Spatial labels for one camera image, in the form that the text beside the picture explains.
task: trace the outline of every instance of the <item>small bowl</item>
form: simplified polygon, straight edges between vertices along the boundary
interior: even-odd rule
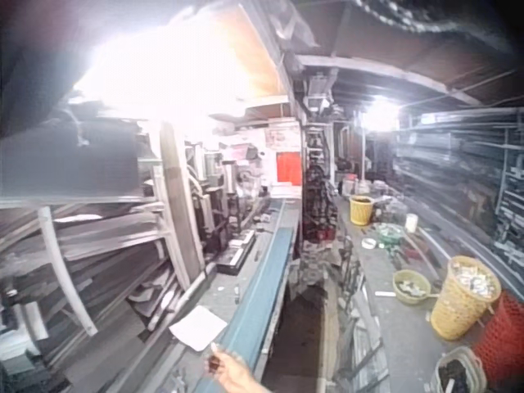
[[[402,281],[411,281],[422,290],[426,292],[424,296],[411,296],[407,293],[402,292],[398,284]],[[396,298],[406,305],[417,305],[421,301],[427,299],[431,295],[431,284],[420,273],[414,270],[400,270],[393,274],[393,289],[395,290]]]

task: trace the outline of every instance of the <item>blue conveyor belt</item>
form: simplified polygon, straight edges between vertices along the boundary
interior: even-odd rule
[[[252,278],[237,312],[224,333],[220,345],[228,351],[239,354],[253,369],[260,355],[269,321],[284,274],[291,242],[292,228],[280,228],[273,236],[264,262]],[[222,391],[216,382],[202,378],[196,393],[217,393]]]

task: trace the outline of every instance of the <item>floor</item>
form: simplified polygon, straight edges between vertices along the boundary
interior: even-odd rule
[[[332,379],[339,332],[336,255],[326,245],[306,242],[290,273],[291,295],[262,380],[271,391],[324,392]]]

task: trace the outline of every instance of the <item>ceiling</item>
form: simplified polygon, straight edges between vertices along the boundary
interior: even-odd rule
[[[294,0],[318,44],[299,48],[298,60],[306,75],[338,69],[332,94],[339,105],[379,95],[414,112],[524,106],[524,73],[500,34],[411,33],[356,2]]]

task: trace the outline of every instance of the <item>paper sheet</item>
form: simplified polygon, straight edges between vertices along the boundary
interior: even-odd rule
[[[173,336],[197,352],[203,351],[228,324],[198,305],[184,319],[169,327]]]

